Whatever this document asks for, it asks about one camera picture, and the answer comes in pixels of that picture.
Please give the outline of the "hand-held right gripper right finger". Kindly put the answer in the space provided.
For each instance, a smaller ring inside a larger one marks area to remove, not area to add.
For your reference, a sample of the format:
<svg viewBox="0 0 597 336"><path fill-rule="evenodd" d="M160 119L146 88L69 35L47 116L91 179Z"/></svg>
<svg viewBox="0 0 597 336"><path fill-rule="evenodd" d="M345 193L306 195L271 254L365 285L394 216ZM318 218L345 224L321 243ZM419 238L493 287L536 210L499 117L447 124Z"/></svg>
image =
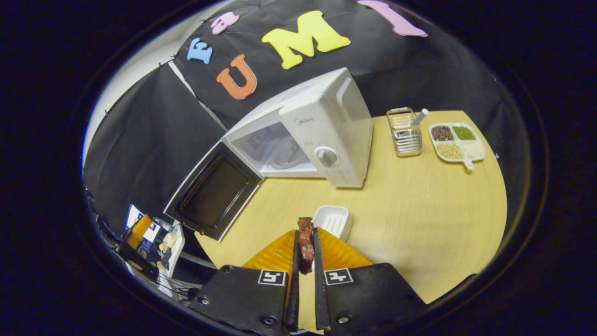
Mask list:
<svg viewBox="0 0 597 336"><path fill-rule="evenodd" d="M384 333L427 310L427 304L391 264L372 264L322 228L314 230L313 244L317 330Z"/></svg>

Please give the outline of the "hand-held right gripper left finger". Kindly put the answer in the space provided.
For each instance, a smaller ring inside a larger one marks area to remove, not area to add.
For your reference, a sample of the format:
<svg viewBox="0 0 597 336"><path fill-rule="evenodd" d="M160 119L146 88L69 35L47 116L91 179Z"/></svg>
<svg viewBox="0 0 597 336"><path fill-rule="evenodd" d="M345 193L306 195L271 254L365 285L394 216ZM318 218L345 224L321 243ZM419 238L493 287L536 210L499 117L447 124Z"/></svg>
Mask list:
<svg viewBox="0 0 597 336"><path fill-rule="evenodd" d="M283 234L243 266L225 265L190 310L248 334L290 334L299 322L299 232Z"/></svg>

